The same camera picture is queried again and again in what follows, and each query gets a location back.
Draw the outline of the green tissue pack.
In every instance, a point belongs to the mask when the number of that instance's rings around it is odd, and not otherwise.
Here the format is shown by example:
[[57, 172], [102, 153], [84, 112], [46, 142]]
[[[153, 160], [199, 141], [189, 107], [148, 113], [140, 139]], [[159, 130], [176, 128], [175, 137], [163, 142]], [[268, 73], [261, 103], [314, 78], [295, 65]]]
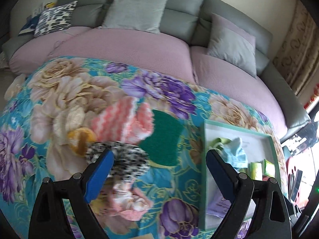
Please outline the green tissue pack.
[[260, 162], [249, 163], [248, 173], [251, 179], [262, 181], [263, 180], [262, 164]]
[[262, 172], [263, 176], [267, 177], [275, 177], [276, 170], [275, 170], [275, 165], [266, 159], [262, 161]]

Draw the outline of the blue face mask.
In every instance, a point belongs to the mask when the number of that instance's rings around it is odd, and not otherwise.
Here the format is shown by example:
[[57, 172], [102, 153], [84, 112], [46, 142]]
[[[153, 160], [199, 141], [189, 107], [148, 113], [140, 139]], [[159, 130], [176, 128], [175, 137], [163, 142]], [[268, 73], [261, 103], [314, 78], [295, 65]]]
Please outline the blue face mask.
[[228, 153], [221, 153], [221, 158], [224, 162], [230, 164], [235, 169], [242, 169], [248, 167], [248, 157], [242, 147], [242, 139], [235, 138], [228, 144]]

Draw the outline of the yellow round pad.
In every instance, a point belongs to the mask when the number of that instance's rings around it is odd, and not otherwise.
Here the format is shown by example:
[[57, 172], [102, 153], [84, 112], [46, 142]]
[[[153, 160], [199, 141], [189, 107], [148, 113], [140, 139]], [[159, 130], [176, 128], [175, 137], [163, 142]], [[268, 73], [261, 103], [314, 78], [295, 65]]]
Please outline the yellow round pad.
[[88, 147], [97, 141], [96, 134], [87, 127], [80, 127], [67, 133], [69, 146], [78, 157], [85, 157]]

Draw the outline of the green microfiber cloth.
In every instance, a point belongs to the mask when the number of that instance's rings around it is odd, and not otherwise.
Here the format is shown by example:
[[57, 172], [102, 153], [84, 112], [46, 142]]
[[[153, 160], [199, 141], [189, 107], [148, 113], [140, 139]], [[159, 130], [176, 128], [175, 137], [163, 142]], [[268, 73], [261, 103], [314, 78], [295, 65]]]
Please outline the green microfiber cloth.
[[232, 140], [227, 138], [216, 138], [211, 141], [208, 145], [208, 149], [214, 149], [219, 153], [228, 153], [228, 144], [230, 144]]

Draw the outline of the leopard print scrunchie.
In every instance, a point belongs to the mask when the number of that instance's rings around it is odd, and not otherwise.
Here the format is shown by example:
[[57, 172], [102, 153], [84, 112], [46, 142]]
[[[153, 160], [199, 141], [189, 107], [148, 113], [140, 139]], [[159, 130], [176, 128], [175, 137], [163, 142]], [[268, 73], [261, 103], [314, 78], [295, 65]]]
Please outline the leopard print scrunchie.
[[131, 183], [144, 175], [150, 168], [149, 155], [140, 147], [120, 141], [94, 142], [86, 152], [88, 164], [96, 162], [105, 151], [112, 151], [114, 164], [108, 177], [115, 177], [122, 182]]

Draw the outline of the pink white wavy cloth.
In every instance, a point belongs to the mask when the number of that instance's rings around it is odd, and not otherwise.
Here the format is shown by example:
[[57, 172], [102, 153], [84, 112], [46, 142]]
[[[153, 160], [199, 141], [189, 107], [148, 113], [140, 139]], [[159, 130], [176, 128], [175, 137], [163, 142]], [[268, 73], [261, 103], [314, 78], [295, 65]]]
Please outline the pink white wavy cloth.
[[[154, 131], [153, 112], [148, 103], [137, 105], [137, 98], [126, 96], [108, 106], [90, 123], [97, 142], [120, 141], [138, 146]], [[153, 206], [140, 189], [133, 184], [110, 177], [110, 183], [102, 189], [108, 216], [119, 216], [128, 221], [139, 221]]]

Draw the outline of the green yellow scrub sponge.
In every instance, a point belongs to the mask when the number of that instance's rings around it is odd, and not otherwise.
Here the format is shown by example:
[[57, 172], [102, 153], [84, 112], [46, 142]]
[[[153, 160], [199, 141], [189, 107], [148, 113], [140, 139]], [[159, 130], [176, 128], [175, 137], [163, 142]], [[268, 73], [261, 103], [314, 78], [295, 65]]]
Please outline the green yellow scrub sponge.
[[153, 110], [154, 131], [138, 145], [149, 155], [151, 166], [172, 168], [177, 165], [177, 145], [183, 125], [171, 115]]

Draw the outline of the purple cartoon wipes pack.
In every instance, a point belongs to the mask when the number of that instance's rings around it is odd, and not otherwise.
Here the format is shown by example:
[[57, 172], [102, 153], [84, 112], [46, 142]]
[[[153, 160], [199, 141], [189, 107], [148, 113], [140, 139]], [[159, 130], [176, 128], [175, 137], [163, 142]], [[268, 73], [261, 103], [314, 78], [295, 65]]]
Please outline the purple cartoon wipes pack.
[[206, 214], [218, 218], [224, 218], [231, 206], [231, 202], [226, 200], [220, 191], [217, 191], [212, 200], [208, 202]]

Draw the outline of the cream knitted cloth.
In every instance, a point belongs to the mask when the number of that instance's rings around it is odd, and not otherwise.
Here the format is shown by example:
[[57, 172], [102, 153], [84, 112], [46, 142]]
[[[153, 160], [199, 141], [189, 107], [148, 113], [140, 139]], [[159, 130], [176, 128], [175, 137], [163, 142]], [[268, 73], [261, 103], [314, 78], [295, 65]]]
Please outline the cream knitted cloth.
[[83, 107], [76, 105], [61, 111], [53, 121], [53, 137], [58, 145], [69, 142], [67, 134], [80, 128], [84, 122], [85, 112]]

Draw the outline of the floral blue tablecloth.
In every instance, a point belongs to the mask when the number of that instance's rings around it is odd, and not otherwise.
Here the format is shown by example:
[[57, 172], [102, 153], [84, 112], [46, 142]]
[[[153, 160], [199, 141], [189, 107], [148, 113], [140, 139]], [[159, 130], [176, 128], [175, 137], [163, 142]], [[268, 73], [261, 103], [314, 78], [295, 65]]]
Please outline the floral blue tablecloth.
[[1, 211], [20, 238], [27, 238], [31, 213], [44, 177], [66, 180], [81, 172], [85, 157], [69, 143], [58, 145], [53, 121], [79, 105], [81, 127], [123, 97], [148, 103], [183, 125], [177, 145], [177, 165], [151, 166], [139, 177], [140, 189], [153, 206], [139, 221], [108, 216], [102, 193], [91, 206], [111, 238], [152, 235], [154, 238], [207, 238], [198, 229], [205, 120], [223, 122], [274, 136], [260, 111], [207, 88], [159, 72], [93, 58], [58, 57], [26, 78], [1, 113]]

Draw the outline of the beige patterned curtain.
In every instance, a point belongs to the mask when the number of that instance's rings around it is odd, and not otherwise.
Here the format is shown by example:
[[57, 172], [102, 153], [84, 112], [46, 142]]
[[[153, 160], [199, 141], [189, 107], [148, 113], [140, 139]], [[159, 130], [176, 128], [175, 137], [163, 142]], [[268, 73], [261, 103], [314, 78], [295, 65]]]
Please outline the beige patterned curtain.
[[318, 70], [318, 26], [300, 0], [273, 64], [296, 95]]

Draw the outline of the grey pink cushion right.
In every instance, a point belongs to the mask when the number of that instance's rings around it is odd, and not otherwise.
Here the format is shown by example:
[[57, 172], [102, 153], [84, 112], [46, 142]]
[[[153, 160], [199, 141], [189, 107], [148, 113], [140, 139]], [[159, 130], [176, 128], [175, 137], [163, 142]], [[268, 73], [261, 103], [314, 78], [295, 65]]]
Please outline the grey pink cushion right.
[[207, 55], [233, 64], [256, 77], [256, 38], [222, 16], [212, 14], [211, 19]]

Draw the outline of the black white patterned pillow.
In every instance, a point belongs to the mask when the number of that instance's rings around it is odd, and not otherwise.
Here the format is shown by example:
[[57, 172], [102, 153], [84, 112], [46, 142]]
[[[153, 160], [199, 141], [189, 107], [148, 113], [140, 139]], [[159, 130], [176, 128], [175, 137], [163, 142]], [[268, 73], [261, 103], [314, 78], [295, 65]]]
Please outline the black white patterned pillow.
[[71, 27], [72, 13], [77, 1], [44, 10], [36, 25], [33, 37], [47, 35], [53, 32], [66, 30]]

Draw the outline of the grey sofa with pink cover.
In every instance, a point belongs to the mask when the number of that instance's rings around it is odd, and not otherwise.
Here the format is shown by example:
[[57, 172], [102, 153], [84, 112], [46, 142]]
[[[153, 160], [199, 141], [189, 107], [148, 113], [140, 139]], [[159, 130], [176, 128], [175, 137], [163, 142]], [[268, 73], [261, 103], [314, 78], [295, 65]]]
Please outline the grey sofa with pink cover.
[[[69, 29], [38, 38], [29, 33], [3, 44], [12, 72], [33, 73], [58, 56], [106, 59], [197, 83], [243, 102], [268, 117], [281, 141], [310, 122], [306, 110], [267, 57], [271, 33], [231, 5], [221, 0], [168, 0], [160, 33], [152, 34], [102, 29], [113, 0], [57, 0], [57, 3], [72, 1], [77, 1], [77, 7]], [[212, 14], [222, 16], [256, 38], [256, 77], [207, 55]]]

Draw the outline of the grey cushion left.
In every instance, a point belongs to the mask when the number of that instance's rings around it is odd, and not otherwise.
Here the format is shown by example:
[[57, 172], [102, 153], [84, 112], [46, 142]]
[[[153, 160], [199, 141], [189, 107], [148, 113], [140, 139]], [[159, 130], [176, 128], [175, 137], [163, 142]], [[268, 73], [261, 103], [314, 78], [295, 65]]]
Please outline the grey cushion left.
[[159, 34], [167, 0], [114, 0], [102, 29], [128, 29]]

